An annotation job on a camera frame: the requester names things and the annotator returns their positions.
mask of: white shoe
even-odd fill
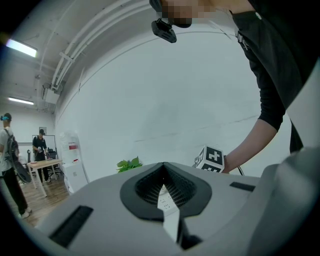
[[[21,218],[21,219],[25,219],[25,218],[28,218],[30,216],[30,214],[28,213],[28,212],[24,212],[24,214],[19,214],[19,217]]]
[[[27,209],[25,209],[25,211],[29,214],[29,213],[31,213],[31,212],[32,212],[32,209],[28,206],[28,208],[27,208]]]

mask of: ceiling light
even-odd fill
[[[34,104],[32,101],[22,100],[22,99],[18,99],[18,98],[9,97],[9,100],[13,101],[13,102],[20,102],[20,103],[25,103],[25,104],[30,104],[30,105]]]
[[[25,54],[28,54],[32,57],[36,57],[37,50],[34,48],[31,48],[30,46],[27,46],[23,43],[17,42],[15,40],[9,39],[6,43],[7,47],[10,47],[12,49],[18,50],[20,52],[23,52]]]

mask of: wall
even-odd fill
[[[38,134],[39,127],[46,127],[48,135],[55,135],[54,116],[13,104],[0,104],[1,115],[10,113],[11,128],[19,143],[20,152],[27,157],[27,150],[32,150],[32,135]]]
[[[227,154],[260,114],[256,78],[235,39],[198,32],[180,34],[174,44],[153,39],[136,45],[115,58],[97,49],[100,61],[89,67],[84,59],[56,110],[56,134],[78,133],[89,181],[115,174],[118,161],[136,156],[144,164],[191,166],[204,144]],[[243,165],[245,174],[259,177],[281,162],[289,141],[285,117],[270,145]]]

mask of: potted plant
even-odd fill
[[[122,173],[137,167],[142,166],[142,163],[139,162],[139,157],[137,156],[136,158],[132,159],[131,161],[128,160],[122,160],[120,162],[117,163],[117,166],[119,167],[119,169],[117,169],[118,173]]]

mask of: ceiling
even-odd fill
[[[75,62],[85,56],[90,49],[95,47],[95,44],[101,42],[101,38],[104,38],[106,48],[112,48],[129,37],[142,35],[146,31],[152,33],[150,24],[152,20],[155,20],[156,14],[151,9],[149,0],[44,0],[11,35],[12,39],[36,48],[36,57],[5,48],[4,57],[0,62],[1,102],[21,105],[21,103],[9,101],[8,97],[33,101],[34,105],[23,104],[23,107],[53,113],[55,105],[45,102],[42,97],[44,88],[51,86],[58,63],[63,59],[60,52],[65,52],[90,20],[100,17],[99,13],[107,10],[108,13],[92,22],[91,26],[73,42],[67,55],[71,56],[79,43],[94,32],[101,23],[105,22],[108,25],[112,21],[112,26],[104,31],[106,26],[101,25],[101,29],[97,29],[95,33],[100,35],[92,41],[91,45],[84,48]],[[222,27],[230,27],[231,19],[223,14],[222,12],[216,13],[215,22]],[[66,62],[65,59],[63,60],[63,65],[57,69],[58,74]],[[58,93],[64,89],[73,68],[72,64],[63,76]]]

